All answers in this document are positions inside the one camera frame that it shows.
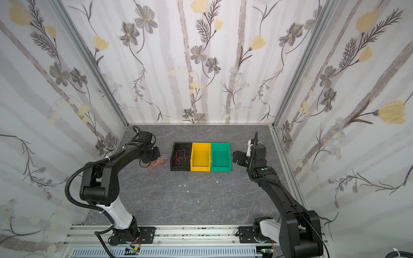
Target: table surface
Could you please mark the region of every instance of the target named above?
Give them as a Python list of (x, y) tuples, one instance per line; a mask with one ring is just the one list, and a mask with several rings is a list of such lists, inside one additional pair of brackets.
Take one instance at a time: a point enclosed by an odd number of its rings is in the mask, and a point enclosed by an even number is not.
[[(231, 172), (171, 171), (174, 142), (227, 142), (231, 153), (246, 151), (247, 142), (258, 131), (267, 148), (267, 164), (275, 169), (288, 188), (267, 125), (142, 125), (156, 135), (156, 146), (167, 162), (157, 170), (128, 164), (119, 174), (119, 197), (125, 208), (142, 224), (251, 224), (255, 218), (279, 218), (267, 193), (249, 180), (246, 168), (231, 164)], [(120, 144), (135, 135), (132, 126)], [(107, 224), (98, 211), (90, 211), (85, 224)]]

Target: yellow flower pattern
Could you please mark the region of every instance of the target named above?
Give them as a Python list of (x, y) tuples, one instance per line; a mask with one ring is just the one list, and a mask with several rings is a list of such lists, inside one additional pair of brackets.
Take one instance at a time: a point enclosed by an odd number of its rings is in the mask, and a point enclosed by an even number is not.
[(47, 32), (49, 33), (49, 35), (50, 35), (52, 38), (56, 38), (57, 33), (56, 33), (56, 29), (55, 29), (53, 26), (51, 26), (51, 25), (45, 25), (45, 28), (46, 28)]
[(24, 6), (17, 1), (12, 1), (9, 9), (10, 20), (19, 26), (28, 26), (30, 24), (30, 15)]
[(301, 113), (304, 111), (304, 114), (309, 115), (310, 114), (310, 105), (307, 103), (307, 101), (303, 102), (303, 105), (298, 108), (298, 112)]
[(208, 0), (195, 0), (191, 4), (192, 11), (203, 14), (208, 9)]
[(262, 48), (263, 46), (265, 46), (265, 44), (266, 42), (260, 35), (255, 36), (255, 38), (252, 40), (252, 43), (251, 43), (251, 49), (258, 50)]
[(373, 56), (372, 52), (371, 52), (371, 48), (370, 46), (366, 47), (366, 49), (361, 53), (359, 61), (360, 62), (365, 62), (367, 60), (369, 60), (371, 57)]
[(222, 29), (223, 26), (224, 26), (224, 23), (221, 20), (215, 19), (214, 29), (216, 31), (219, 31), (220, 29)]
[(95, 35), (93, 36), (93, 45), (99, 51), (106, 50), (109, 47), (109, 42), (104, 40), (103, 38)]
[(404, 116), (406, 105), (403, 101), (394, 101), (384, 105), (378, 110), (377, 116), (380, 117), (384, 122), (390, 124), (402, 124), (405, 122)]
[(79, 108), (78, 115), (84, 116), (89, 111), (90, 111), (90, 106), (89, 105), (82, 105)]
[(379, 10), (376, 9), (372, 12), (368, 12), (361, 16), (357, 20), (356, 28), (360, 33), (367, 32), (371, 26), (376, 22), (377, 16), (379, 15)]
[(200, 84), (199, 82), (191, 83), (191, 87), (194, 88), (194, 89), (200, 89), (200, 90), (202, 90), (204, 88), (204, 86), (202, 84)]

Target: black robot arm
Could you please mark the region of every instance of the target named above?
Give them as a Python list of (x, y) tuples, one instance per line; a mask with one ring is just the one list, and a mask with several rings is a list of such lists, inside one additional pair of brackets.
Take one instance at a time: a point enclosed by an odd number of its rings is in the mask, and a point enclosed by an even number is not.
[(137, 126), (134, 126), (134, 130), (135, 137), (122, 147), (124, 151), (120, 156), (84, 170), (80, 187), (82, 200), (87, 201), (90, 205), (110, 206), (119, 195), (118, 173), (126, 165), (135, 159), (148, 163), (159, 158), (158, 147), (153, 147), (156, 141), (152, 142), (154, 135), (150, 132), (140, 131)]
[[(266, 148), (258, 142), (258, 132), (251, 139), (250, 151), (233, 153), (233, 162), (247, 167), (249, 178), (256, 182), (269, 195), (281, 215), (279, 244), (286, 258), (306, 258), (323, 255), (320, 219), (315, 211), (307, 211), (298, 203), (282, 185), (280, 178), (272, 167), (267, 166)], [(255, 220), (255, 237), (262, 239), (259, 222)]]

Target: floral wallpaper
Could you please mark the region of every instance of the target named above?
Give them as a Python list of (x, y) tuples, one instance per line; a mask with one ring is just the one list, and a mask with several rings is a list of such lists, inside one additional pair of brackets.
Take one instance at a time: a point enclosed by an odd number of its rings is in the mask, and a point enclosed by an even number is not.
[(55, 257), (85, 213), (67, 178), (113, 151), (124, 126), (48, 2), (0, 6), (0, 253)]
[(339, 1), (276, 125), (336, 257), (413, 251), (412, 11)]
[(319, 0), (64, 0), (130, 123), (272, 123)]

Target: plastic bin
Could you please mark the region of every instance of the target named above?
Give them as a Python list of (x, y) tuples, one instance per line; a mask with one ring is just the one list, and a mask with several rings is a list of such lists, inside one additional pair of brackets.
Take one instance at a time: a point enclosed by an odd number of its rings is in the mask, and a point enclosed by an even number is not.
[(211, 143), (211, 171), (231, 171), (231, 151), (229, 143)]
[(211, 171), (211, 144), (192, 143), (191, 171)]
[(169, 159), (171, 171), (191, 171), (191, 152), (192, 142), (174, 142)]

